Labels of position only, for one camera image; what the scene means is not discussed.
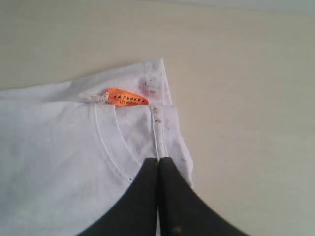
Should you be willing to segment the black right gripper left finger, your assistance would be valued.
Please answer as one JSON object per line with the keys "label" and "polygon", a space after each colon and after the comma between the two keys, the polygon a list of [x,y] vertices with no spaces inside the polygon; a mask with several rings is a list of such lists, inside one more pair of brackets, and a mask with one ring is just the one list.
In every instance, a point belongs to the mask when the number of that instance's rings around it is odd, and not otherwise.
{"label": "black right gripper left finger", "polygon": [[158,160],[144,160],[121,198],[81,236],[154,236],[157,230]]}

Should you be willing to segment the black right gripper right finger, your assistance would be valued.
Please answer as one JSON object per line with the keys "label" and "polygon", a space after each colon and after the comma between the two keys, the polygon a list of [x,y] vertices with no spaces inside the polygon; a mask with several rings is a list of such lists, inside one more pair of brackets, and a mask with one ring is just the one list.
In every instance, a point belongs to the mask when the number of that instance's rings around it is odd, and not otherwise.
{"label": "black right gripper right finger", "polygon": [[172,158],[159,161],[157,205],[162,236],[245,236],[192,190]]}

